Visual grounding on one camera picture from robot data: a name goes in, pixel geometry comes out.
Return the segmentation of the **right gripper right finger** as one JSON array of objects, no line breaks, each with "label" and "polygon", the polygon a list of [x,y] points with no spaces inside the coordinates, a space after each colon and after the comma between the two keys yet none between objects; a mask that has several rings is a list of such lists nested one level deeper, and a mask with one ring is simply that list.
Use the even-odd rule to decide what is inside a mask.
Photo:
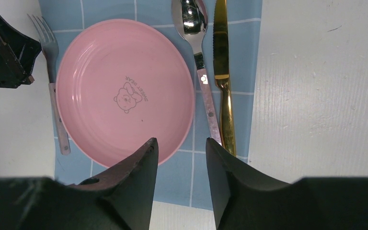
[{"label": "right gripper right finger", "polygon": [[218,230],[264,230],[293,226],[285,200],[288,183],[268,176],[206,140],[207,172]]}]

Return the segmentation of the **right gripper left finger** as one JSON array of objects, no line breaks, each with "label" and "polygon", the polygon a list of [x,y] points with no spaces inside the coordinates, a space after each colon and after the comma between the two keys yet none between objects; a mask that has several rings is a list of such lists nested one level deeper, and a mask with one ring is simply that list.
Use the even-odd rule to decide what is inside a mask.
[{"label": "right gripper left finger", "polygon": [[133,154],[73,188],[77,208],[71,230],[147,230],[158,168],[159,148],[150,138]]}]

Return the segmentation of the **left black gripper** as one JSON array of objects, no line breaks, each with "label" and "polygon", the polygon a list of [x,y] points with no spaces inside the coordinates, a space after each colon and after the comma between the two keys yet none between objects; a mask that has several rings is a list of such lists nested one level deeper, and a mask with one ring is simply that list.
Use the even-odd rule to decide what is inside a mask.
[{"label": "left black gripper", "polygon": [[0,88],[16,89],[32,84],[33,68],[40,52],[38,41],[16,30],[0,15]]}]

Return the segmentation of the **pink handled fork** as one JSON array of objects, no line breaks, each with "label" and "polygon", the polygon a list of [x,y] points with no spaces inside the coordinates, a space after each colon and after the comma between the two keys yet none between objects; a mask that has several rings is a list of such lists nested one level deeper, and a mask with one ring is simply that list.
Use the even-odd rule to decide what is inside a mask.
[{"label": "pink handled fork", "polygon": [[57,80],[56,62],[59,53],[58,42],[52,29],[50,28],[50,26],[43,17],[29,14],[27,16],[37,31],[42,53],[46,59],[46,66],[49,80],[48,87],[53,115],[55,119],[54,125],[57,130],[57,138],[59,142],[60,153],[62,155],[69,155],[70,154],[69,137],[60,118],[56,99],[56,80]]}]

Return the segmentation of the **pink plate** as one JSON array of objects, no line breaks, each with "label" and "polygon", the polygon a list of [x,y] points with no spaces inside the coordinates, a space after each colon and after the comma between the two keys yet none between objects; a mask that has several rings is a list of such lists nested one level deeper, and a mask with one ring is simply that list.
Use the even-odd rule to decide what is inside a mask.
[{"label": "pink plate", "polygon": [[184,58],[162,33],[129,19],[102,21],[76,36],[60,63],[56,94],[69,136],[104,167],[150,138],[163,164],[192,127],[195,92]]}]

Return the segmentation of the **gold table knife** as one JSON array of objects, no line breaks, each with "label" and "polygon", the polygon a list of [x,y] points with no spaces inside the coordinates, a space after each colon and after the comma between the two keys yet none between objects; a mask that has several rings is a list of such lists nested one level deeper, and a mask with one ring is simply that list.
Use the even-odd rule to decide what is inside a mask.
[{"label": "gold table knife", "polygon": [[236,156],[236,138],[229,70],[227,2],[217,0],[213,22],[213,67],[216,86],[221,90],[220,135],[222,146]]}]

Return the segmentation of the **pink handled spoon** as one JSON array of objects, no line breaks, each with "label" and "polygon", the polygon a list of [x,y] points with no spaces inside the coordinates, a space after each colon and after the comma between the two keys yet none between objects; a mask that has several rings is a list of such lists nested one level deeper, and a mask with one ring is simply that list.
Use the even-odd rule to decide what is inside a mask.
[{"label": "pink handled spoon", "polygon": [[206,6],[202,0],[172,0],[171,12],[178,34],[189,43],[193,51],[211,138],[221,144],[218,119],[202,51],[202,42],[208,26]]}]

